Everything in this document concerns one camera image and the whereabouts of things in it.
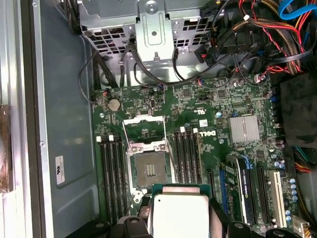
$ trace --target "heatsink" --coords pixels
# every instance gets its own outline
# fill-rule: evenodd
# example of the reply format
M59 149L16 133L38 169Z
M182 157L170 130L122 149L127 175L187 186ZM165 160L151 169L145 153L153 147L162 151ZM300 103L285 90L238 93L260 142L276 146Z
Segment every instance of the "heatsink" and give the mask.
M229 118L233 143L248 143L260 140L257 116Z

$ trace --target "blue pcie slot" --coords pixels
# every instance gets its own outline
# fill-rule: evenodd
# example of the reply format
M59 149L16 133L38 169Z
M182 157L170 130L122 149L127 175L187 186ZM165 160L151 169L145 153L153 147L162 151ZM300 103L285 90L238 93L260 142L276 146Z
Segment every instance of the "blue pcie slot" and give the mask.
M220 175L220 186L221 186L221 197L222 197L222 206L225 214L228 214L228 207L227 207L227 194L226 194L226 186L224 181L224 171L219 170Z

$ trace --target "white pci slot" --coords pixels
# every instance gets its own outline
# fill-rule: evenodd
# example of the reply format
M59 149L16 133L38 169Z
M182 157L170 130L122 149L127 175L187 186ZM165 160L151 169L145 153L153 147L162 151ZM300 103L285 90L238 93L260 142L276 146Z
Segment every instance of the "white pci slot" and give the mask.
M269 171L269 177L272 182L271 188L276 224L281 228L287 227L280 174L276 171Z

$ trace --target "motherboard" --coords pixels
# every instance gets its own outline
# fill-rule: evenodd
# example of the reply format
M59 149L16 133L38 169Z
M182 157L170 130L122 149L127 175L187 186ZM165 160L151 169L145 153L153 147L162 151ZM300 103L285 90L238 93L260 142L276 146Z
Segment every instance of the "motherboard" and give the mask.
M259 234L292 230L296 186L285 170L270 82L227 80L95 92L101 219L138 215L154 183L207 183L229 219Z

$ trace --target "cable tie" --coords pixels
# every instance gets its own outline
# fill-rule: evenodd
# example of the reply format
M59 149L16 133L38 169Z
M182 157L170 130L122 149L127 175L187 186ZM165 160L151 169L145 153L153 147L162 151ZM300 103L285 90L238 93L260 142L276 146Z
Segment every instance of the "cable tie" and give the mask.
M245 21L247 21L249 18L250 18L249 15L245 15L245 16L243 17L243 19L244 19Z

